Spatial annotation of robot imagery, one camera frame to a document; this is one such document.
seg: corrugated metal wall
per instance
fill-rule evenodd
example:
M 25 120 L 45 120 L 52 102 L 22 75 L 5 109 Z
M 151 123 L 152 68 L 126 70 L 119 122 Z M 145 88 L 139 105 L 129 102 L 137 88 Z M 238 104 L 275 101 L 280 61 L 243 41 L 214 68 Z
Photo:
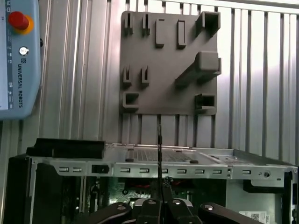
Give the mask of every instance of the corrugated metal wall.
M 37 137 L 156 144 L 161 121 L 165 145 L 237 148 L 298 164 L 298 2 L 241 2 L 40 0 L 42 87 L 30 118 L 3 122 L 1 204 L 8 157 Z M 119 115 L 125 10 L 221 12 L 215 117 Z

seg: metal mesh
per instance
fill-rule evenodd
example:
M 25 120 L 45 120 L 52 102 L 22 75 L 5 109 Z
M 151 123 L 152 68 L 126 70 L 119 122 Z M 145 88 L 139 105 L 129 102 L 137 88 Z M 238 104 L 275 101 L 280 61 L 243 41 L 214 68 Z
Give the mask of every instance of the metal mesh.
M 185 162 L 192 160 L 189 156 L 182 152 L 174 152 L 164 150 L 162 156 L 163 161 L 168 162 Z M 145 149 L 135 149 L 128 150 L 126 158 L 138 160 L 138 161 L 158 161 L 158 152 L 156 150 L 145 150 Z

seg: black cable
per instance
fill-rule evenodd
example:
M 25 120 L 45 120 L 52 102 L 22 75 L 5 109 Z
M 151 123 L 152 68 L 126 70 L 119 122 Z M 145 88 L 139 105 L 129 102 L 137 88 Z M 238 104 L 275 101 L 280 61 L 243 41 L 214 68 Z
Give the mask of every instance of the black cable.
M 162 220 L 164 217 L 164 192 L 163 192 L 163 179 L 162 179 L 162 128 L 161 124 L 158 125 L 158 187 L 162 198 Z

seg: gray pegboard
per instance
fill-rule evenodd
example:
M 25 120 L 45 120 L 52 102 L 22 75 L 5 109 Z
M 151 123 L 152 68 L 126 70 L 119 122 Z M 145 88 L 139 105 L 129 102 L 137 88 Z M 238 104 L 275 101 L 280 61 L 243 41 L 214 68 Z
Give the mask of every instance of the gray pegboard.
M 121 22 L 121 112 L 216 114 L 219 13 L 124 12 Z

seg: red button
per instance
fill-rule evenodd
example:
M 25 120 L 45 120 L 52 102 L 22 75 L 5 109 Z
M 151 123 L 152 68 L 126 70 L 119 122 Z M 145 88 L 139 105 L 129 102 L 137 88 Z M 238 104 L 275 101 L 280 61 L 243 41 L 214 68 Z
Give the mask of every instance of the red button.
M 29 20 L 21 12 L 12 12 L 8 16 L 9 24 L 19 30 L 26 30 L 29 26 Z

